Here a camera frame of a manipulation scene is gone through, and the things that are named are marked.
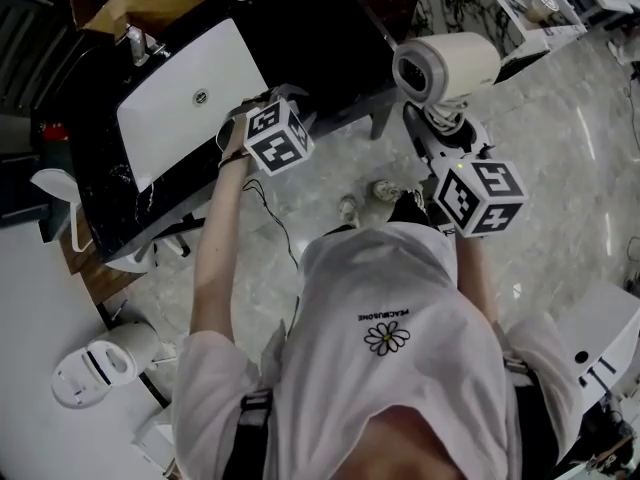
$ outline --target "drain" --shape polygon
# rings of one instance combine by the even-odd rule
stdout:
[[[196,107],[201,107],[209,99],[209,92],[206,89],[198,89],[193,95],[193,104]]]

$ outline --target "black and white cube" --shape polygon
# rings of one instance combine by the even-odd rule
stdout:
[[[311,137],[284,99],[247,113],[244,147],[270,176],[307,160]]]
[[[436,203],[466,237],[504,231],[529,199],[511,162],[441,159]]]

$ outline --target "daisy graphic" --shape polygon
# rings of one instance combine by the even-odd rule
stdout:
[[[384,356],[387,352],[397,352],[400,347],[404,347],[405,341],[411,337],[409,331],[398,329],[398,322],[389,322],[389,325],[379,323],[375,327],[369,327],[369,334],[364,341],[371,345],[371,352],[377,352],[379,356]]]

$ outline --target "white t-shirt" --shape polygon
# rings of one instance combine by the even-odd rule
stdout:
[[[302,271],[299,319],[274,386],[265,478],[331,478],[368,420],[398,405],[422,415],[466,478],[520,478],[502,351],[456,289],[455,252],[443,235],[408,223],[329,235],[309,245]],[[546,384],[564,455],[582,417],[568,353],[550,317],[515,331],[510,344]],[[240,401],[259,387],[257,367],[224,336],[186,340],[173,410],[178,465],[188,478],[222,478]]]

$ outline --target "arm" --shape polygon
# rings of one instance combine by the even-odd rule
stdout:
[[[246,118],[236,124],[222,158],[242,147]],[[231,341],[231,291],[238,254],[238,221],[249,157],[222,167],[218,174],[196,256],[191,333],[216,331]]]
[[[484,266],[484,253],[479,238],[464,238],[456,233],[458,256],[458,290],[494,324],[498,320],[495,295],[489,287],[489,276]]]

